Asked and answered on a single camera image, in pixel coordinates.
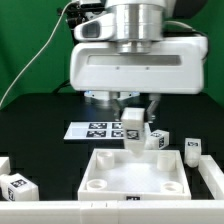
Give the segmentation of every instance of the white box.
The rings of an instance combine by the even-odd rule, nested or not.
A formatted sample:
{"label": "white box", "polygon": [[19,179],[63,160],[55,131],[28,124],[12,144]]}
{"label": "white box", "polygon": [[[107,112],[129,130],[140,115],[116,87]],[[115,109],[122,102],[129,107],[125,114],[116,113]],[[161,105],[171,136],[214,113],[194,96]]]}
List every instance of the white box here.
{"label": "white box", "polygon": [[167,131],[156,130],[146,136],[146,150],[159,150],[169,145],[170,133]]}
{"label": "white box", "polygon": [[[190,200],[191,193],[184,172],[180,152],[167,150],[176,156],[175,170],[164,172],[157,169],[160,151],[144,151],[141,157],[133,156],[128,150],[110,149],[114,153],[114,167],[102,170],[97,167],[97,154],[108,149],[95,149],[78,190],[80,201],[100,200]],[[88,191],[91,180],[107,182],[99,191]],[[183,193],[162,193],[161,186],[167,182],[178,182]]]}

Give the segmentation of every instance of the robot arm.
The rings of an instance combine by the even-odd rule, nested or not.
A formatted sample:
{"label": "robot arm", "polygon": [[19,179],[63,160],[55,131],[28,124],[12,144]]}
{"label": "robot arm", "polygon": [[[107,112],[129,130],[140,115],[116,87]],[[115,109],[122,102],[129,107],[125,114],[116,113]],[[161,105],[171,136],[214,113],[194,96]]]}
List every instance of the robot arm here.
{"label": "robot arm", "polygon": [[[207,38],[195,34],[165,37],[163,27],[164,15],[191,18],[206,2],[107,0],[102,12],[99,0],[80,0],[76,9],[85,12],[89,21],[84,19],[74,29],[75,38],[83,43],[76,45],[72,53],[72,86],[81,91],[157,96],[200,92]],[[153,100],[148,108],[149,117],[158,102]]]}

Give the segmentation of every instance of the white cylinder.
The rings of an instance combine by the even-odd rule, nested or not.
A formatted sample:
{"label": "white cylinder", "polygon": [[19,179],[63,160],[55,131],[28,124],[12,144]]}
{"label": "white cylinder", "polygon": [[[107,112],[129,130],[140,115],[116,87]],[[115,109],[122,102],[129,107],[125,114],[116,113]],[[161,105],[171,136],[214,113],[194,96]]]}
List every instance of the white cylinder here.
{"label": "white cylinder", "polygon": [[113,152],[98,152],[96,155],[97,168],[100,170],[110,170],[114,167]]}
{"label": "white cylinder", "polygon": [[160,189],[160,191],[165,194],[182,194],[183,190],[183,185],[175,181],[169,181],[162,184]]}
{"label": "white cylinder", "polygon": [[170,172],[176,168],[176,154],[173,152],[160,152],[157,159],[157,169]]}
{"label": "white cylinder", "polygon": [[86,184],[87,191],[103,191],[107,189],[107,182],[101,179],[90,180]]}

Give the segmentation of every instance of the small white block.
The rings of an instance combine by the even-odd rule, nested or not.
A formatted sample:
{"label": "small white block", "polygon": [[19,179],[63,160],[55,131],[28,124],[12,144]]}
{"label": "small white block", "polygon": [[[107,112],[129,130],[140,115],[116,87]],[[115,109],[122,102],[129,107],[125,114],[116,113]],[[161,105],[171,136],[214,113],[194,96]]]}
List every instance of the small white block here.
{"label": "small white block", "polygon": [[2,196],[8,201],[39,201],[38,186],[20,174],[0,176]]}
{"label": "small white block", "polygon": [[170,133],[156,130],[146,137],[145,150],[159,150],[169,145]]}
{"label": "small white block", "polygon": [[141,153],[145,146],[144,111],[142,108],[125,108],[121,117],[125,149]]}
{"label": "small white block", "polygon": [[189,167],[197,167],[201,157],[201,139],[185,139],[184,163]]}
{"label": "small white block", "polygon": [[0,157],[0,175],[10,174],[10,162],[9,157]]}
{"label": "small white block", "polygon": [[144,127],[144,112],[143,108],[126,107],[121,117],[124,129],[143,129]]}

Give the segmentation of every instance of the white plastic container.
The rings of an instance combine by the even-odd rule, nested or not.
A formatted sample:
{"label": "white plastic container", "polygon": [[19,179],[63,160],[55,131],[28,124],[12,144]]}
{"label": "white plastic container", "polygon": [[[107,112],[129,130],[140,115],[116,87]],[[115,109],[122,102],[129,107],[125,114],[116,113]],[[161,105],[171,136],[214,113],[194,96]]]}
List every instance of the white plastic container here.
{"label": "white plastic container", "polygon": [[8,201],[39,201],[38,186],[20,174],[1,175],[2,196]]}
{"label": "white plastic container", "polygon": [[[95,149],[79,187],[78,200],[190,200],[180,152],[165,152],[171,157],[168,156],[168,163],[160,161],[158,169],[159,150],[143,151],[136,157],[129,150]],[[111,169],[99,169],[97,165],[98,155],[104,153],[114,155]],[[175,182],[175,185],[167,187],[168,182]]]}

